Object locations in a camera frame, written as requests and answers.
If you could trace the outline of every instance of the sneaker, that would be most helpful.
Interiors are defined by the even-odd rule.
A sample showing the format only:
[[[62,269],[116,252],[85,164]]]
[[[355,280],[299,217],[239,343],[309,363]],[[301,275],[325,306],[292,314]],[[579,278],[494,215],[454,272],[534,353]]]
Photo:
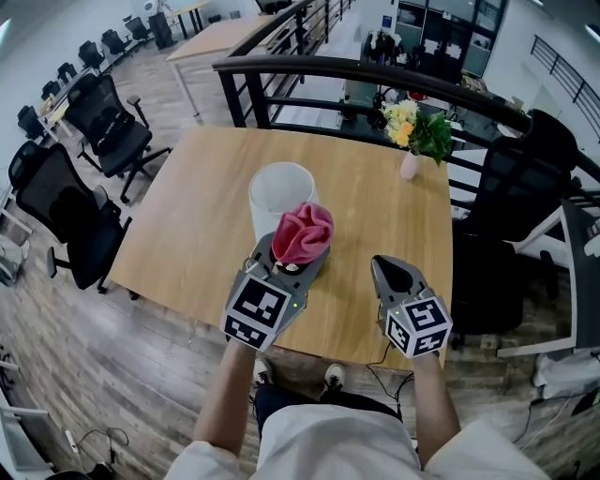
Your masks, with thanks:
[[[257,358],[254,360],[253,378],[256,386],[273,383],[273,369],[265,358]]]
[[[344,367],[340,364],[331,365],[325,372],[325,392],[338,392],[344,386],[346,380],[346,372]]]

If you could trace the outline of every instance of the railing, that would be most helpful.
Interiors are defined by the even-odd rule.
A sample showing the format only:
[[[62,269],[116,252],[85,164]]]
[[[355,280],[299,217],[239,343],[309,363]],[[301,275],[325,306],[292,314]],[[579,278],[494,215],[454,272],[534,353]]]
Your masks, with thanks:
[[[300,2],[295,7],[302,8],[305,4],[306,1]],[[274,31],[274,28],[277,28],[277,26],[273,27],[273,24],[266,25],[261,31],[253,36],[251,42],[248,41],[246,45],[241,46],[238,50],[240,52],[249,52],[249,50],[254,48],[262,38],[270,35],[270,33]],[[275,93],[267,95],[265,93],[266,88],[263,85],[263,78],[267,74],[270,74],[268,77],[269,80],[267,80],[268,82],[272,78],[281,75],[284,75],[286,78],[295,76],[296,79],[310,75],[384,85],[398,90],[417,92],[428,97],[445,100],[453,106],[463,107],[472,112],[479,113],[523,133],[527,133],[531,126],[531,119],[528,116],[513,110],[498,100],[480,95],[471,90],[462,88],[459,85],[399,67],[388,67],[344,58],[276,54],[262,56],[231,55],[228,58],[218,60],[213,65],[213,68],[218,72],[222,80],[225,95],[232,113],[232,120],[236,127],[241,128],[246,127],[247,124],[246,118],[242,114],[239,96],[237,95],[235,88],[231,87],[233,84],[233,75],[244,75],[246,78],[246,85],[251,98],[258,128],[301,131],[398,148],[397,145],[391,143],[382,135],[278,122],[278,111],[285,106],[326,109],[341,113],[355,113],[356,115],[381,113],[374,108],[364,105],[339,103],[313,98],[290,97],[290,94],[293,91],[290,88],[285,92],[276,89]],[[489,140],[472,135],[467,131],[453,129],[452,135],[483,148],[488,148],[490,145]],[[483,168],[480,165],[451,155],[446,156],[444,161],[479,173],[483,171]],[[576,159],[576,164],[592,178],[600,182],[600,168],[593,161],[583,154],[579,154]],[[532,165],[535,169],[543,171],[545,174],[556,174],[548,166],[544,166],[539,162],[532,162]],[[498,172],[488,172],[488,174],[503,178],[503,175]],[[519,182],[517,179],[513,179],[513,181],[518,187],[529,191],[534,189],[531,186]],[[450,180],[450,187],[459,188],[474,194],[482,193],[478,187],[467,185],[456,180]],[[600,202],[595,198],[598,196],[595,192],[591,192],[590,194],[576,185],[571,187],[569,196],[572,197],[576,203],[585,206],[600,207]],[[459,200],[452,200],[452,204],[467,210],[470,210],[472,206],[471,203]]]
[[[313,6],[314,9],[308,13],[308,9],[311,6]],[[289,29],[289,32],[277,40],[270,48],[270,53],[273,55],[278,53],[285,53],[286,55],[296,54],[299,56],[312,55],[323,42],[327,43],[329,41],[329,33],[333,27],[336,26],[336,23],[343,20],[344,11],[350,9],[351,6],[352,0],[302,0],[300,2],[295,2],[290,7],[280,11],[273,21],[257,30],[253,35],[248,37],[244,43],[241,43],[233,49],[229,56],[238,57],[247,55],[263,41],[263,39],[267,38],[273,32],[278,29],[279,31],[284,31],[286,28]],[[310,25],[309,22],[313,18],[315,20],[313,20],[312,25]],[[305,42],[310,40],[311,34],[318,31],[322,23],[324,23],[324,29],[321,34],[312,39],[312,41],[305,46]],[[291,43],[292,38],[295,40],[295,46],[288,50],[286,47]],[[245,127],[246,120],[252,112],[254,100],[248,89],[252,102],[245,109],[242,109],[239,98],[248,88],[248,81],[243,82],[238,87],[235,85],[232,75],[221,75],[220,78],[221,83],[223,84],[225,97],[232,112],[233,124],[236,127]],[[278,75],[273,74],[264,82],[262,89],[266,92],[267,89],[271,88],[274,95],[283,94],[284,96],[288,96],[299,82],[304,82],[303,75],[295,75],[292,77],[291,75],[286,74],[283,77],[278,77]]]
[[[583,80],[581,75],[539,36],[535,36],[532,55],[550,72],[569,94],[581,113],[588,119],[600,142],[600,97]]]

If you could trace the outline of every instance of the pink cloth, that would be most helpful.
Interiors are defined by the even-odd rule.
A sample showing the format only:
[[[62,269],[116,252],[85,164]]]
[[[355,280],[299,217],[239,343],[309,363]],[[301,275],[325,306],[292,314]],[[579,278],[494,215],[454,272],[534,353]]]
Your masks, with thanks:
[[[327,250],[334,235],[331,214],[316,203],[300,203],[281,216],[273,254],[282,263],[310,263]]]

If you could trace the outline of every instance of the office chair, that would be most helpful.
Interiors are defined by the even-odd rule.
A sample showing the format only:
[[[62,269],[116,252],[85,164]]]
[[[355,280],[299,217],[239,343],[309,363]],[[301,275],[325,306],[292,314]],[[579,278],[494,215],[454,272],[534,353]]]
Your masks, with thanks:
[[[129,171],[120,197],[123,203],[129,202],[125,194],[135,174],[140,172],[152,178],[143,166],[172,149],[163,148],[143,156],[144,150],[149,149],[152,132],[143,116],[140,98],[130,97],[127,103],[136,109],[143,125],[121,104],[110,75],[84,75],[68,92],[68,103],[65,118],[89,141],[104,175],[122,177]],[[87,154],[83,156],[93,162]]]
[[[17,113],[19,122],[17,125],[25,132],[25,136],[29,140],[35,140],[38,137],[43,137],[45,130],[38,121],[38,114],[30,105],[25,105],[19,113]]]
[[[79,48],[79,57],[83,61],[83,65],[88,68],[91,67],[95,70],[100,70],[100,65],[104,62],[105,57],[98,51],[96,42],[87,40]]]
[[[577,154],[573,134],[543,112],[533,114],[523,139],[491,143],[471,212],[453,224],[455,348],[465,335],[503,333],[521,324],[521,272],[506,241],[524,240],[559,208]]]
[[[58,68],[58,79],[63,83],[67,84],[69,82],[69,77],[73,80],[77,76],[77,70],[70,64],[69,62],[65,62]]]
[[[60,92],[60,84],[55,80],[50,80],[41,89],[41,99],[47,100],[50,95],[58,95],[58,92]]]
[[[114,30],[107,30],[102,34],[102,43],[109,48],[111,55],[123,56],[131,40],[123,41]]]
[[[50,148],[24,143],[10,163],[8,178],[17,205],[67,244],[68,262],[56,259],[53,247],[48,250],[49,276],[54,278],[56,267],[68,268],[80,289],[98,281],[98,292],[105,293],[102,284],[131,218],[121,226],[121,210],[104,188],[92,191],[82,182],[60,143]]]
[[[138,40],[140,42],[146,43],[152,30],[146,28],[140,17],[136,17],[133,20],[129,20],[125,23],[126,29],[131,32],[131,36],[134,40]]]

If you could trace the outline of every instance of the pink vase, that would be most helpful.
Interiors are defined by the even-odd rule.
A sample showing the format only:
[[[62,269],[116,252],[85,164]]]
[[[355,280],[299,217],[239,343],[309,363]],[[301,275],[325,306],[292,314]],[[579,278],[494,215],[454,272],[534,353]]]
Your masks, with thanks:
[[[413,180],[419,170],[419,156],[413,152],[407,152],[400,166],[400,176],[404,180]]]

